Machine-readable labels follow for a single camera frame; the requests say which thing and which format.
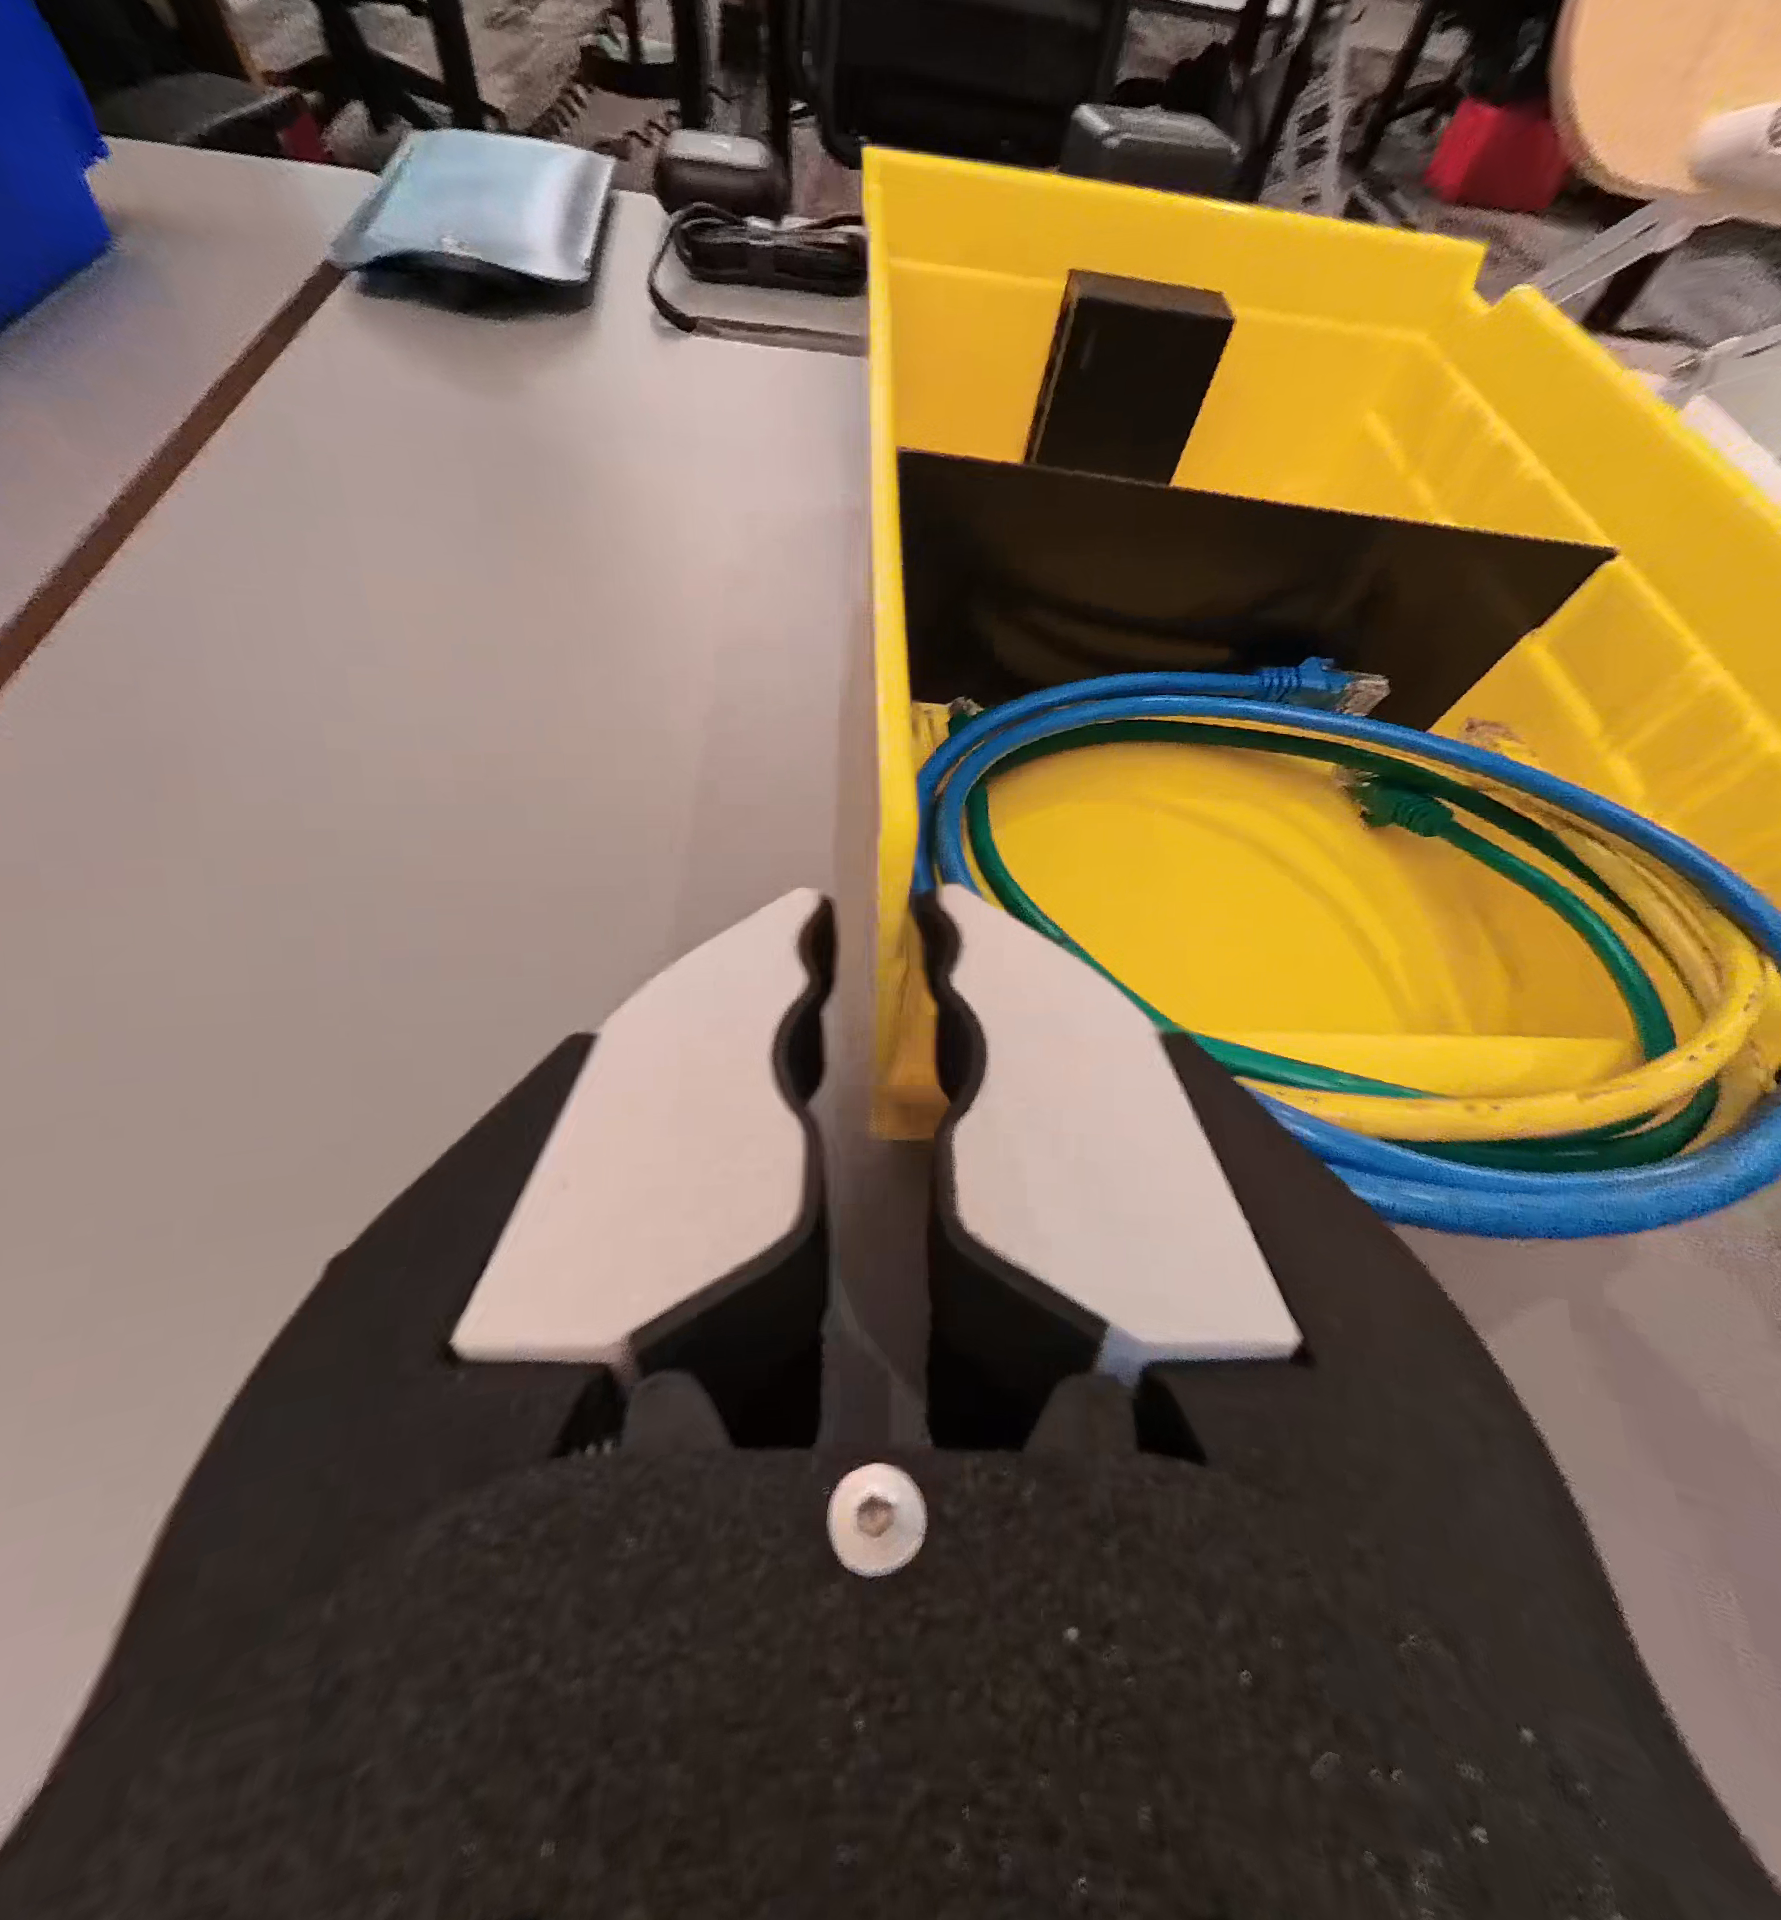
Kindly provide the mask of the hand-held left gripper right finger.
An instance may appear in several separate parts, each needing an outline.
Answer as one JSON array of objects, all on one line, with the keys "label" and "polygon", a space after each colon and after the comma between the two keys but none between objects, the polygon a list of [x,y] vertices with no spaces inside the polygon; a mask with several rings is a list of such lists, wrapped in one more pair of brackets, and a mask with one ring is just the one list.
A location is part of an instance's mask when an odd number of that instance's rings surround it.
[{"label": "hand-held left gripper right finger", "polygon": [[1021,1448],[1066,1381],[1304,1348],[1155,1024],[967,885],[913,905],[946,1098],[926,1219],[926,1420]]}]

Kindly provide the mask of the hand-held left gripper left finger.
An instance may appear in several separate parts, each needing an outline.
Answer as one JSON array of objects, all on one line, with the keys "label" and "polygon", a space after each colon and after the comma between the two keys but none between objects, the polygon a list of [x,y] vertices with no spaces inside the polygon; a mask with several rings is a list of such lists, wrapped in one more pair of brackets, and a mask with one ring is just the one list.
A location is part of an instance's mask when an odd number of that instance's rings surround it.
[{"label": "hand-held left gripper left finger", "polygon": [[650,976],[591,1034],[451,1354],[696,1381],[733,1444],[823,1424],[828,1168],[812,1116],[832,900],[784,892]]}]

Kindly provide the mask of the yellow plastic bin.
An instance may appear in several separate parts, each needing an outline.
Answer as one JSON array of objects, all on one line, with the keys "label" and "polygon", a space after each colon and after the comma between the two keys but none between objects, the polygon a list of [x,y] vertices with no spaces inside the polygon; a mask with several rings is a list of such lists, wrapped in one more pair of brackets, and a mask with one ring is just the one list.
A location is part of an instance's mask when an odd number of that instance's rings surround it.
[{"label": "yellow plastic bin", "polygon": [[[1234,495],[1606,547],[1564,608],[1425,730],[1501,746],[1670,828],[1781,908],[1781,506],[1483,251],[1269,207],[871,153],[871,569],[879,764],[872,1126],[945,1113],[907,912],[918,752],[968,688],[918,641],[918,455],[1009,468],[1070,272],[1224,295],[1237,339],[1173,509]],[[1163,1012],[1452,1094],[1580,1089],[1630,1054],[1548,910],[1438,842],[1364,828],[1320,764],[1171,745],[998,780],[998,848]]]}]

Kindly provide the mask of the black network switch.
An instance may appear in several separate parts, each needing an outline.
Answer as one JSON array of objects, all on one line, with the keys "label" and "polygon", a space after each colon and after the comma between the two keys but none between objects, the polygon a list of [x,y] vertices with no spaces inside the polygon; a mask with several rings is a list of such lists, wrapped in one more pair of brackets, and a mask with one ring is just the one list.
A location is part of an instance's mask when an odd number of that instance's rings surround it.
[{"label": "black network switch", "polygon": [[1222,292],[1073,271],[1022,464],[1171,485],[1234,328]]}]

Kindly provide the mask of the black bin divider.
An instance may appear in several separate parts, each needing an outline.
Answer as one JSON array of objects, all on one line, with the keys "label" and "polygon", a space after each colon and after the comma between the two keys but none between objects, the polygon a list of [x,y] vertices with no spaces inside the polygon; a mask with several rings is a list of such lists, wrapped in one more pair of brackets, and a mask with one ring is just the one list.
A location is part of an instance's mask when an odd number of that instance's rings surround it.
[{"label": "black bin divider", "polygon": [[1606,547],[907,449],[910,692],[997,707],[1109,674],[1302,660],[1438,723],[1606,565]]}]

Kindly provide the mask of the grey-blue pouch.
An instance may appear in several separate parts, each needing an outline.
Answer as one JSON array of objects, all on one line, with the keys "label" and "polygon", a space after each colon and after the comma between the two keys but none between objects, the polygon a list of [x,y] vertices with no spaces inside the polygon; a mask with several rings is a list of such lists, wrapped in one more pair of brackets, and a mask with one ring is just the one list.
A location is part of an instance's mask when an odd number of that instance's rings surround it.
[{"label": "grey-blue pouch", "polygon": [[453,302],[591,304],[617,162],[508,132],[404,137],[326,248],[344,276]]}]

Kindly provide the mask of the black power adapter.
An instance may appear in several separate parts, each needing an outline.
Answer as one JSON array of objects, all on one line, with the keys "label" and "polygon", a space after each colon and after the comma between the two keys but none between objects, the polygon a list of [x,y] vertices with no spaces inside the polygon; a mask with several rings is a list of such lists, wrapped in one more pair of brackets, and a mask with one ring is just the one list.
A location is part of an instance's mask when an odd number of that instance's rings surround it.
[{"label": "black power adapter", "polygon": [[647,274],[661,324],[696,340],[859,359],[869,332],[869,241],[856,213],[792,208],[766,143],[683,129],[654,165],[662,237]]}]

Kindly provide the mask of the black case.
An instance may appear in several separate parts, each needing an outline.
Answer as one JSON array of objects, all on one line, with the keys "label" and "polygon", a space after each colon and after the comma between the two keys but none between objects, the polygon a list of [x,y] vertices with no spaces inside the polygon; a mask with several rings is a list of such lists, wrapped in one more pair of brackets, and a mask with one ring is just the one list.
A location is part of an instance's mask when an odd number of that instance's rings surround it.
[{"label": "black case", "polygon": [[1238,141],[1210,119],[1161,107],[1091,103],[1073,111],[1056,170],[1197,198],[1238,184]]}]

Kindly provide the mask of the red box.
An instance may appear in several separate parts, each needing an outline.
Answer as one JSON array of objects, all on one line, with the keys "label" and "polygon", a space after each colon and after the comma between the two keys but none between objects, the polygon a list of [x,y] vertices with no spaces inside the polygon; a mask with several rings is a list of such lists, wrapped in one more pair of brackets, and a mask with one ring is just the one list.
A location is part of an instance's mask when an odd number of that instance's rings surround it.
[{"label": "red box", "polygon": [[1547,100],[1498,105],[1464,99],[1436,138],[1425,189],[1442,205],[1544,215],[1568,172]]}]

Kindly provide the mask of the blue plastic bin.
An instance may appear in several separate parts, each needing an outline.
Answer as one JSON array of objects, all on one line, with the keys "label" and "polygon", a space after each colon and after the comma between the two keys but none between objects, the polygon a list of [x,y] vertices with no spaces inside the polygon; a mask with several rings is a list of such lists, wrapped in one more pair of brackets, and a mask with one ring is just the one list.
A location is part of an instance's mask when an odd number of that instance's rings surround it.
[{"label": "blue plastic bin", "polygon": [[0,332],[112,242],[89,174],[107,159],[86,90],[30,2],[0,2]]}]

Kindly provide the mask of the light wooden board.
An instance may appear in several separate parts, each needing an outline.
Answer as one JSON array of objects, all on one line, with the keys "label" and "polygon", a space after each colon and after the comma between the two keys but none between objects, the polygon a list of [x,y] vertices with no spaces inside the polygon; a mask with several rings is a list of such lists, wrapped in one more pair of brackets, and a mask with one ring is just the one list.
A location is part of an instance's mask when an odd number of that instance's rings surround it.
[{"label": "light wooden board", "polygon": [[1568,2],[1551,103],[1574,167],[1630,198],[1689,195],[1717,125],[1781,111],[1781,2]]}]

